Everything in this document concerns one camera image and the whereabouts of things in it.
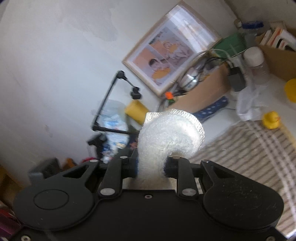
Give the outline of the white fluffy cloth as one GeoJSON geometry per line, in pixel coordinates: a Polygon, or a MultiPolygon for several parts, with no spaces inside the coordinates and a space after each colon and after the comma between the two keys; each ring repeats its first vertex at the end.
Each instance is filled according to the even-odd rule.
{"type": "Polygon", "coordinates": [[[202,124],[186,111],[148,112],[138,136],[138,171],[134,186],[142,190],[172,189],[164,171],[167,157],[192,158],[204,138],[202,124]]]}

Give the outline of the green plastic container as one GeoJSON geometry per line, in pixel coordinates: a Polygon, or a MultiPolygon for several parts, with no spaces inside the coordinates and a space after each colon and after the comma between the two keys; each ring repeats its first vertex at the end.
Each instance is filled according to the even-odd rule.
{"type": "Polygon", "coordinates": [[[239,54],[246,49],[245,40],[241,33],[234,33],[224,39],[214,46],[217,49],[215,53],[222,58],[226,58],[228,54],[230,57],[239,54]]]}

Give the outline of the white plastic snack bag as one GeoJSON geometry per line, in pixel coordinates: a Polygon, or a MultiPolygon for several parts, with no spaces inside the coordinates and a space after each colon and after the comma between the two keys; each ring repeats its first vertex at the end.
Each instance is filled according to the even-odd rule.
{"type": "MultiPolygon", "coordinates": [[[[99,118],[100,126],[113,130],[128,131],[125,105],[116,100],[107,100],[99,118]]],[[[108,163],[120,149],[128,144],[129,136],[122,133],[105,132],[107,141],[103,144],[101,161],[108,163]]]]}

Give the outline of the black articulated stand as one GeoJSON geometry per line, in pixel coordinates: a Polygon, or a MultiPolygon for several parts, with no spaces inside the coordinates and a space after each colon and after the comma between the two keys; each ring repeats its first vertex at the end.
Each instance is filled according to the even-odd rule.
{"type": "Polygon", "coordinates": [[[122,70],[117,71],[105,94],[91,124],[91,129],[97,134],[87,141],[89,146],[102,146],[110,140],[107,135],[119,135],[127,138],[127,142],[135,141],[139,131],[130,126],[125,114],[125,105],[120,101],[109,99],[118,80],[123,80],[131,87],[132,100],[140,100],[140,88],[133,85],[122,70]]]}

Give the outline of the orange cap green bottle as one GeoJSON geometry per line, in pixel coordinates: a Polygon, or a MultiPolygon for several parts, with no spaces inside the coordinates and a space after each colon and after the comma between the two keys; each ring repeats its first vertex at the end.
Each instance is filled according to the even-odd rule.
{"type": "Polygon", "coordinates": [[[167,91],[165,93],[165,97],[166,97],[166,100],[168,102],[168,106],[170,106],[170,105],[172,105],[172,104],[175,103],[175,97],[174,97],[174,95],[173,95],[172,92],[167,91]]]}

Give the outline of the long cardboard box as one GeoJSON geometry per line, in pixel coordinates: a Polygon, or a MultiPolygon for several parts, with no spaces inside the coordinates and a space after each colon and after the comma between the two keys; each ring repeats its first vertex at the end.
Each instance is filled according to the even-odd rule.
{"type": "Polygon", "coordinates": [[[166,110],[178,109],[189,113],[195,113],[217,101],[224,96],[230,88],[228,69],[226,65],[221,65],[186,95],[179,97],[178,100],[168,106],[166,110]]]}

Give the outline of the striped beige towel mat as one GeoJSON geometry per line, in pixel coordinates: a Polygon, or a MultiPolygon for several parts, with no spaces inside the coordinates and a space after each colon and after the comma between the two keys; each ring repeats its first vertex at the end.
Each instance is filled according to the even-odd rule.
{"type": "Polygon", "coordinates": [[[260,121],[239,122],[206,144],[190,161],[213,161],[275,190],[284,210],[277,228],[295,235],[295,138],[286,126],[266,129],[260,121]]]}

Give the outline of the crumpled tissue near adapter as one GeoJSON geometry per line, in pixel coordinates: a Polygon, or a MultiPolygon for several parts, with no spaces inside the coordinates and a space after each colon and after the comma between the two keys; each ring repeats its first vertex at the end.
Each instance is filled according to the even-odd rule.
{"type": "Polygon", "coordinates": [[[260,96],[266,87],[266,85],[251,85],[239,92],[236,114],[241,121],[258,121],[261,119],[265,105],[260,101],[260,96]]]}

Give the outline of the black power adapter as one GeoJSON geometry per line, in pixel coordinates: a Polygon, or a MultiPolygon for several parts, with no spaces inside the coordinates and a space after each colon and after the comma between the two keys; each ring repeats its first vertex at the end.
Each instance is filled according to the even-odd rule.
{"type": "Polygon", "coordinates": [[[239,67],[230,68],[228,80],[235,92],[240,92],[246,87],[246,80],[239,67]]]}

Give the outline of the yellow rubber duck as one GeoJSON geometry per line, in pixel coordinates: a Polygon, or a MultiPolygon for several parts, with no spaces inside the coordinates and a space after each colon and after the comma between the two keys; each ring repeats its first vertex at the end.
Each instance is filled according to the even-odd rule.
{"type": "Polygon", "coordinates": [[[280,127],[280,116],[276,111],[265,113],[262,117],[262,124],[269,130],[280,127]]]}

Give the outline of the framed baby photo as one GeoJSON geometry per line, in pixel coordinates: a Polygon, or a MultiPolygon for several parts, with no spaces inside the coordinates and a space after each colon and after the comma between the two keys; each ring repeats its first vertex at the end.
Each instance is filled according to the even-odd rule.
{"type": "Polygon", "coordinates": [[[160,97],[199,54],[220,40],[218,33],[193,8],[180,1],[122,62],[160,97]]]}

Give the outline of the white lid clear jar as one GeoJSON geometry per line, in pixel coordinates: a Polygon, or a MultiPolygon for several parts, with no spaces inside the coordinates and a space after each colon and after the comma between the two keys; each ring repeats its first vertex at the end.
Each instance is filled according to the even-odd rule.
{"type": "Polygon", "coordinates": [[[252,72],[254,84],[267,84],[270,73],[261,49],[259,47],[250,47],[243,53],[243,58],[252,72]]]}

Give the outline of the yellow lid cream jar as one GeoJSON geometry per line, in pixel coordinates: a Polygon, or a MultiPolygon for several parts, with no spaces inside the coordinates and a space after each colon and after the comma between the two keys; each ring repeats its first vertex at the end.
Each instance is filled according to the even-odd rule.
{"type": "Polygon", "coordinates": [[[284,91],[287,96],[287,99],[292,103],[296,103],[296,79],[295,78],[289,80],[285,84],[284,91]]]}

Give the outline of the blue lid glass jar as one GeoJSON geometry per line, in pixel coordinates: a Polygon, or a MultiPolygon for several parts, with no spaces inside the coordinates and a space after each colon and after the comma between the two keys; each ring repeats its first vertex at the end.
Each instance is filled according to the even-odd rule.
{"type": "Polygon", "coordinates": [[[264,23],[263,21],[243,22],[242,29],[246,45],[252,47],[256,45],[255,38],[264,32],[264,23]]]}

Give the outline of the small cardboard box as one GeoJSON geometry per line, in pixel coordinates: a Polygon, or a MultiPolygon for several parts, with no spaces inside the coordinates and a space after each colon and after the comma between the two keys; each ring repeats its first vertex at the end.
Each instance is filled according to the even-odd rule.
{"type": "Polygon", "coordinates": [[[269,46],[262,46],[259,43],[265,34],[256,37],[255,41],[258,47],[264,53],[269,71],[285,81],[295,78],[296,75],[296,55],[289,50],[275,49],[269,46]]]}

